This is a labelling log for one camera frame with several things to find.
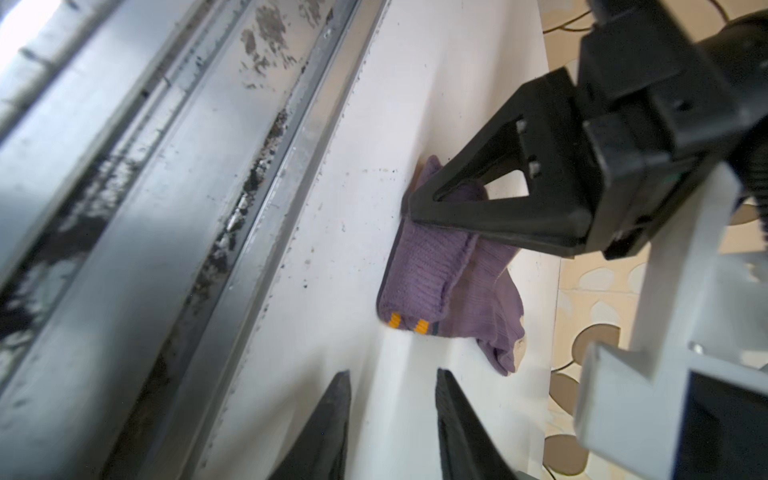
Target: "white table surface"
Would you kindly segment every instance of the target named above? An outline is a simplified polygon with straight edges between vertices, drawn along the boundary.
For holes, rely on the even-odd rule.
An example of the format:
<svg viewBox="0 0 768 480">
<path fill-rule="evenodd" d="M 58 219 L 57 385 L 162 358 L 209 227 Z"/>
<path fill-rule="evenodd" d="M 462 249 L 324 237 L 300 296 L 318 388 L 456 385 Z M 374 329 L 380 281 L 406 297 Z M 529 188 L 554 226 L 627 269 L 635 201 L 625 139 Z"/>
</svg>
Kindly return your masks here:
<svg viewBox="0 0 768 480">
<path fill-rule="evenodd" d="M 347 478 L 442 478 L 438 367 L 451 369 L 507 463 L 541 474 L 560 262 L 512 262 L 528 350 L 500 376 L 473 339 L 376 318 L 415 165 L 454 155 L 524 81 L 546 73 L 535 0 L 392 0 L 329 144 L 196 478 L 266 478 L 333 375 L 352 373 Z M 492 196 L 518 188 L 500 179 Z"/>
</svg>

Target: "purple sock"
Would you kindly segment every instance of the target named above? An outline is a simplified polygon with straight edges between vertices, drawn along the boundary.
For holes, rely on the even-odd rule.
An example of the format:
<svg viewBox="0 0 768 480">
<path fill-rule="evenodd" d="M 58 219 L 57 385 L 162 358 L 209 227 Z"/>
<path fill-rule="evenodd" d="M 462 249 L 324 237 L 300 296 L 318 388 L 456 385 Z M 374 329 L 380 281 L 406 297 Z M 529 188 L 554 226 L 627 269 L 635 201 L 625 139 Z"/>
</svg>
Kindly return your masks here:
<svg viewBox="0 0 768 480">
<path fill-rule="evenodd" d="M 416 186 L 440 168 L 430 157 Z M 482 185 L 465 184 L 448 200 L 486 198 Z M 379 293 L 379 317 L 422 335 L 474 337 L 508 375 L 525 351 L 522 301 L 506 269 L 517 252 L 473 233 L 418 225 L 406 214 Z"/>
</svg>

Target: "yellow stripe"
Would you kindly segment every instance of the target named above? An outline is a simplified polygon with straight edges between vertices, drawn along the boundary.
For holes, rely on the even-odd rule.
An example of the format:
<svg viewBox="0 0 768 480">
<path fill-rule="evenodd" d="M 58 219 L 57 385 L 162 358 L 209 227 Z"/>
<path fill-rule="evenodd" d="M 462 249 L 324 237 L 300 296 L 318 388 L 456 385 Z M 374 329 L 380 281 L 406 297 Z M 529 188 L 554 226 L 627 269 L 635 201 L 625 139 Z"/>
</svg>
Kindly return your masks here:
<svg viewBox="0 0 768 480">
<path fill-rule="evenodd" d="M 400 314 L 399 313 L 393 313 L 392 318 L 389 319 L 389 326 L 391 326 L 393 329 L 396 329 L 400 326 Z"/>
<path fill-rule="evenodd" d="M 416 324 L 416 328 L 413 329 L 414 332 L 421 333 L 422 335 L 426 335 L 427 330 L 429 330 L 429 322 L 426 322 L 425 320 L 419 320 L 419 323 Z"/>
</svg>

